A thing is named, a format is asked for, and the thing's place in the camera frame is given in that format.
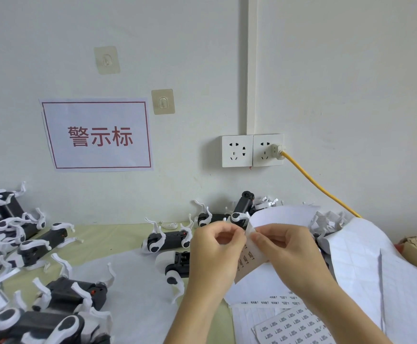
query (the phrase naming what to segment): white wall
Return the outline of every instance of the white wall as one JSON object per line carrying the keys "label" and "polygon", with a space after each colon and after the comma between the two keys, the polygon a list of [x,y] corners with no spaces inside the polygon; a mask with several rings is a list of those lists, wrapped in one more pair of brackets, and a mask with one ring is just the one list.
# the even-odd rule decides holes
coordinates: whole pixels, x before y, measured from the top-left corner
{"label": "white wall", "polygon": [[[183,220],[243,190],[338,210],[289,164],[223,169],[243,132],[246,0],[0,0],[0,188],[53,220]],[[99,75],[93,47],[118,48]],[[417,233],[417,0],[260,0],[257,133],[390,237]],[[56,173],[39,98],[150,97],[154,172]]]}

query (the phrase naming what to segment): forearm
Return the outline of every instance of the forearm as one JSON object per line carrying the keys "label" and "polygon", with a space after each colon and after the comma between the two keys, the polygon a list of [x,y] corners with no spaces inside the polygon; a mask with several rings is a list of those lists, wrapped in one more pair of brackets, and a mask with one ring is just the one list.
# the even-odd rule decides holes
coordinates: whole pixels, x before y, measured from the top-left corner
{"label": "forearm", "polygon": [[326,324],[337,344],[392,344],[339,286],[305,303]]}
{"label": "forearm", "polygon": [[218,305],[199,291],[188,289],[164,344],[205,343]]}

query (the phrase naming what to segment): power cord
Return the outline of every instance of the power cord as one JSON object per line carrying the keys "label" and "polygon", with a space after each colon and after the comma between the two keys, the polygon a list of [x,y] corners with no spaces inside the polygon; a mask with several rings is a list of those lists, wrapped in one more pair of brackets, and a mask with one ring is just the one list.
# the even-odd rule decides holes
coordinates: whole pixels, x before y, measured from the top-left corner
{"label": "power cord", "polygon": [[343,208],[345,208],[349,213],[351,213],[352,215],[354,215],[355,217],[360,217],[361,216],[353,209],[351,209],[349,206],[347,206],[346,204],[344,204],[342,201],[340,201],[338,198],[336,198],[335,196],[333,196],[332,194],[330,194],[326,189],[324,189],[323,187],[321,187],[317,181],[315,181],[289,154],[287,154],[283,148],[282,145],[272,145],[272,155],[274,157],[276,157],[279,160],[282,160],[284,158],[288,159],[296,168],[297,170],[299,170],[305,177],[306,179],[308,179],[311,184],[313,184],[315,187],[317,187],[321,192],[323,192],[324,194],[326,194],[328,197],[330,197],[332,200],[334,200],[335,202],[337,202],[340,206],[342,206]]}

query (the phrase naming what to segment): white paper sign with red border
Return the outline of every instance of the white paper sign with red border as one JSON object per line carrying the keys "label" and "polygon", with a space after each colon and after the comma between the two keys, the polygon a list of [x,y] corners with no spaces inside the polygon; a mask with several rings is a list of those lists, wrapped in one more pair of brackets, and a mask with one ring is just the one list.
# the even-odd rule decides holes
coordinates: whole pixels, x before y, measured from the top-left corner
{"label": "white paper sign with red border", "polygon": [[60,172],[153,170],[145,98],[40,99]]}

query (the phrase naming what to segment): sheet of paper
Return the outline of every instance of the sheet of paper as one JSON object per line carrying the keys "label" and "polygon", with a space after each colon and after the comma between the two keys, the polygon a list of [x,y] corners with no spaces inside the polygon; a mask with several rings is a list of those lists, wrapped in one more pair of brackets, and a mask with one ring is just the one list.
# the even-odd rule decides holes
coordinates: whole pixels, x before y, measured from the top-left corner
{"label": "sheet of paper", "polygon": [[383,329],[380,249],[399,255],[389,238],[372,222],[352,219],[341,231],[325,237],[339,286]]}
{"label": "sheet of paper", "polygon": [[274,317],[279,311],[274,308],[232,308],[232,322],[236,344],[258,344],[255,325]]}
{"label": "sheet of paper", "polygon": [[288,295],[270,296],[268,298],[258,301],[246,301],[231,305],[232,308],[278,308],[291,309],[295,306],[301,305],[303,300],[297,295],[289,292]]}
{"label": "sheet of paper", "polygon": [[152,170],[145,98],[41,99],[56,171]]}
{"label": "sheet of paper", "polygon": [[254,213],[246,228],[247,240],[238,262],[234,282],[238,283],[248,273],[267,261],[266,256],[249,238],[256,227],[269,223],[287,223],[307,227],[319,208],[319,206],[312,205],[283,205]]}
{"label": "sheet of paper", "polygon": [[395,344],[417,343],[417,267],[382,250],[385,333]]}
{"label": "sheet of paper", "polygon": [[260,344],[335,344],[330,331],[305,305],[296,306],[254,327]]}
{"label": "sheet of paper", "polygon": [[114,254],[73,267],[75,280],[97,282],[109,278],[111,262],[116,279],[108,289],[103,311],[113,317],[116,343],[162,343],[177,312],[173,290],[154,266],[156,254],[140,249]]}
{"label": "sheet of paper", "polygon": [[233,284],[225,295],[225,301],[232,306],[249,301],[262,301],[270,296],[288,295],[288,289],[280,280],[274,267],[268,262],[256,268],[237,284]]}

